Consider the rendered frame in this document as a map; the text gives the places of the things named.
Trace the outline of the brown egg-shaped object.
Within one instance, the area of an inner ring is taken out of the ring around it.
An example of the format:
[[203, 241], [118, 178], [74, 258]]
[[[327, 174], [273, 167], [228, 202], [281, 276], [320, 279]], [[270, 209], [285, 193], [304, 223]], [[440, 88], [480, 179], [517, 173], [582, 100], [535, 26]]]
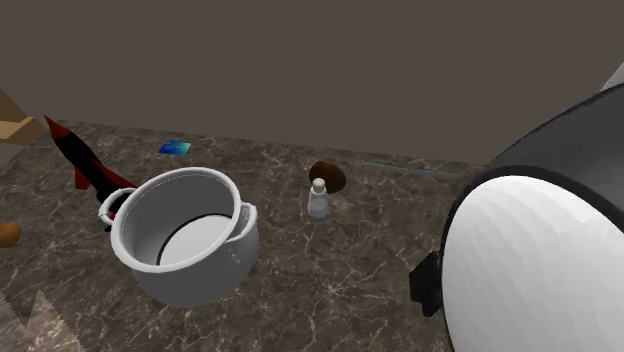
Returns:
[[347, 182], [345, 173], [338, 166], [325, 161], [317, 161], [310, 167], [309, 180], [313, 182], [317, 178], [325, 181], [328, 194], [341, 191]]

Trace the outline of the white salt shaker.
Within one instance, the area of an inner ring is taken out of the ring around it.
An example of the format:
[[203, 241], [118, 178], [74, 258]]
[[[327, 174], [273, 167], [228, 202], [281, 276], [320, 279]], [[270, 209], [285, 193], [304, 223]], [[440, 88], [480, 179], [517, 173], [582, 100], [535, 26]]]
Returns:
[[315, 178], [309, 192], [308, 213], [314, 218], [324, 218], [329, 213], [329, 194], [325, 181]]

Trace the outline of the blue card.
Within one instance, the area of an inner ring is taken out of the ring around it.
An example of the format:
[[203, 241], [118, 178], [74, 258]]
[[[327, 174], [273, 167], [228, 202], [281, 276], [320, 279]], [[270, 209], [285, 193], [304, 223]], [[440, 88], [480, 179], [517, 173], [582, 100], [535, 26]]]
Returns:
[[184, 156], [190, 149], [191, 144], [188, 142], [179, 142], [167, 140], [159, 149], [160, 154]]

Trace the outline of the black and red toy rocket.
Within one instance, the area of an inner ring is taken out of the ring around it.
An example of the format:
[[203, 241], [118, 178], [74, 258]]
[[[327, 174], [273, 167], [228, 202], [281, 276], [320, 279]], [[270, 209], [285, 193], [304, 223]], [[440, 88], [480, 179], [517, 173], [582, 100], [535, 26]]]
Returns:
[[103, 203], [114, 191], [136, 185], [103, 165], [90, 147], [75, 133], [44, 116], [55, 145], [73, 165], [75, 188], [87, 190], [93, 185], [96, 198]]

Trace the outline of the tan cardboard box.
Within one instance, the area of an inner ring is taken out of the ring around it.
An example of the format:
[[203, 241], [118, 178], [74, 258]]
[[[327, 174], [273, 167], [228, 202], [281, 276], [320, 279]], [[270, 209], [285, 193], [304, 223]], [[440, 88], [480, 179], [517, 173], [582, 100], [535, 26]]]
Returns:
[[28, 145], [45, 131], [0, 88], [0, 143]]

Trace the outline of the orange-brown round object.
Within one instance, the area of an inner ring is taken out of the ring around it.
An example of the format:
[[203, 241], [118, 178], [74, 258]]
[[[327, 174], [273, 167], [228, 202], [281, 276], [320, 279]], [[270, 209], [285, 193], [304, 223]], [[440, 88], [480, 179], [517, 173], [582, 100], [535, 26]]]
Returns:
[[18, 222], [0, 224], [0, 248], [11, 248], [20, 240], [22, 229]]

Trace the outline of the white two-handled cooking pot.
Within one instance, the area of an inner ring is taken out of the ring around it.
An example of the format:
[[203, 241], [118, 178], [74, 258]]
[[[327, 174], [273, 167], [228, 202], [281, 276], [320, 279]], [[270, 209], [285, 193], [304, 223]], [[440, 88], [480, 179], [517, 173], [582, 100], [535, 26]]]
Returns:
[[139, 286], [178, 307], [214, 302], [235, 289], [255, 263], [258, 212], [225, 174], [186, 167], [138, 188], [118, 189], [98, 216], [111, 247]]

